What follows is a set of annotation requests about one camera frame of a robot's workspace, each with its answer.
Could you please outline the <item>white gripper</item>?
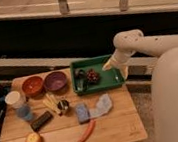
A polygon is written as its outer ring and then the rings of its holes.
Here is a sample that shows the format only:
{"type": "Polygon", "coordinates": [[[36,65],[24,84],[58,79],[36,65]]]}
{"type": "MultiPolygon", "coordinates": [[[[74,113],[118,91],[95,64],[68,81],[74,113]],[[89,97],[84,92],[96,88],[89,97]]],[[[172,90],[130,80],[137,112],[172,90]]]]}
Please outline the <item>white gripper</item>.
{"type": "MultiPolygon", "coordinates": [[[[108,71],[112,67],[115,67],[117,69],[121,69],[123,66],[126,65],[126,62],[130,58],[130,55],[127,53],[121,52],[119,50],[116,50],[113,55],[111,56],[111,59],[108,59],[108,61],[103,65],[102,70],[108,71]]],[[[126,80],[128,78],[128,66],[123,67],[121,70],[121,74],[123,75],[124,79],[126,80]]]]}

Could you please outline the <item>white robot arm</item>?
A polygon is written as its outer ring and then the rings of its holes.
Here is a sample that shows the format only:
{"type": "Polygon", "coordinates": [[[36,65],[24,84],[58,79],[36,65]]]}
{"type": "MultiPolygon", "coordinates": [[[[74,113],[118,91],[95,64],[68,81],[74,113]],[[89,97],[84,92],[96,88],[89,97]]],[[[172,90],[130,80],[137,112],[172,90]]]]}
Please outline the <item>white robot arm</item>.
{"type": "Polygon", "coordinates": [[[124,70],[136,52],[156,57],[152,73],[152,104],[156,142],[178,142],[178,34],[146,36],[141,30],[114,36],[115,51],[104,69],[124,70]]]}

